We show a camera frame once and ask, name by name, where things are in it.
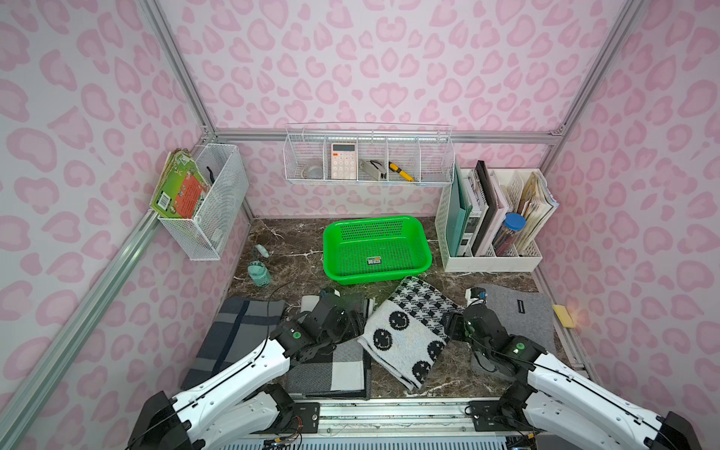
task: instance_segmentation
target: pen container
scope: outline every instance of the pen container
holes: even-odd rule
[[[256,286],[265,287],[272,283],[272,276],[265,264],[260,261],[252,261],[248,264],[248,274]]]
[[[522,229],[525,228],[525,223],[525,218],[514,212],[505,216],[498,234],[492,240],[492,247],[497,256],[504,256],[510,250]]]

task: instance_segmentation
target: white wire basket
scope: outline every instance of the white wire basket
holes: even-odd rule
[[[445,125],[312,123],[288,124],[283,147],[285,177],[294,184],[413,184],[445,186],[454,179],[452,127]],[[332,179],[333,143],[356,145],[356,179]],[[387,179],[361,170],[360,162],[378,161]],[[389,170],[394,163],[415,181]],[[309,176],[313,170],[317,177]]]
[[[209,183],[210,171],[215,177],[205,201],[192,219],[159,220],[191,260],[217,261],[248,191],[248,177],[236,145],[206,144],[195,162]]]
[[[469,170],[472,169],[462,169],[463,175],[466,176]],[[517,201],[519,201],[523,185],[530,174],[534,171],[540,172],[538,169],[514,168],[495,168],[491,171],[495,172],[500,184],[508,188],[510,201],[513,204],[517,204]],[[446,272],[532,272],[535,270],[542,261],[542,254],[534,240],[531,240],[522,251],[518,251],[513,245],[504,256],[495,255],[492,246],[488,248],[485,256],[450,256],[445,229],[448,223],[451,189],[452,186],[443,189],[438,212],[435,216],[435,230],[438,233],[440,257],[443,260],[443,269]]]

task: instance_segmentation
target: yellow sponge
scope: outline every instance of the yellow sponge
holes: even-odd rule
[[[557,318],[560,319],[562,326],[565,328],[575,328],[575,322],[570,317],[570,313],[566,307],[562,305],[552,305],[552,309],[555,310],[555,314],[557,314]]]

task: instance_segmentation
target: yellow utility knife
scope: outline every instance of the yellow utility knife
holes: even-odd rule
[[[408,175],[408,173],[406,171],[402,170],[400,167],[397,167],[396,164],[390,163],[390,170],[393,172],[398,172],[401,177],[403,177],[404,179],[406,179],[408,181],[415,181],[415,179],[412,176]]]

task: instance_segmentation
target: green book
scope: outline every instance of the green book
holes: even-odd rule
[[[178,148],[168,154],[150,207],[166,219],[192,219],[209,190],[190,153]]]

